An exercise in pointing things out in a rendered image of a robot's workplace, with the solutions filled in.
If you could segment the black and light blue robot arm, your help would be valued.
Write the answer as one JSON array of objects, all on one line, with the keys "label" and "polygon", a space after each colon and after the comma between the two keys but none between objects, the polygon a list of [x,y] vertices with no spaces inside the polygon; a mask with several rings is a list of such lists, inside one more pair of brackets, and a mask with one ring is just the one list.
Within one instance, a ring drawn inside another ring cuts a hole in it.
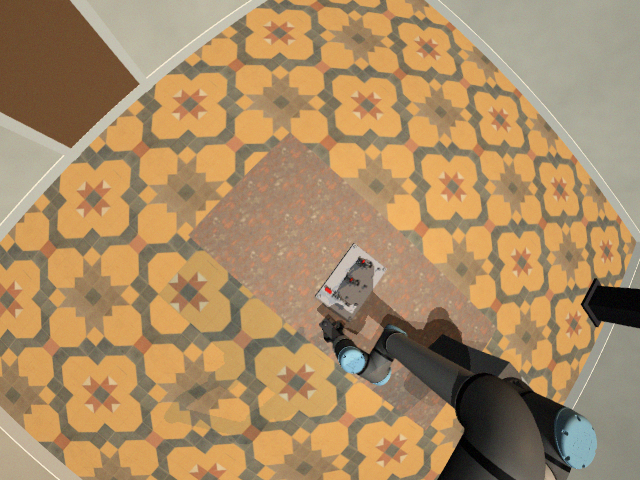
[{"label": "black and light blue robot arm", "polygon": [[591,423],[522,380],[474,374],[391,324],[370,354],[340,336],[327,318],[319,325],[346,372],[382,386],[397,359],[456,408],[464,435],[437,480],[567,480],[571,468],[586,468],[595,457]]}]

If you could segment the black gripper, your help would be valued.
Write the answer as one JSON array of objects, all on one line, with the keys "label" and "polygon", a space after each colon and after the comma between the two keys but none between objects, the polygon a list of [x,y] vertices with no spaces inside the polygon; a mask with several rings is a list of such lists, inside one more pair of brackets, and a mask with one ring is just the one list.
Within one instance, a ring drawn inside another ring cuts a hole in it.
[{"label": "black gripper", "polygon": [[[344,334],[344,333],[345,333],[344,326],[343,326],[339,321],[337,321],[336,329],[337,329],[337,331],[338,331],[341,335],[345,335],[345,334]],[[344,333],[343,333],[343,332],[344,332]],[[324,336],[324,340],[325,340],[327,343],[331,342],[331,343],[333,344],[333,341],[329,338],[329,336],[328,336],[326,333],[324,333],[324,334],[323,334],[323,336]],[[346,336],[346,335],[345,335],[345,336]]]}]

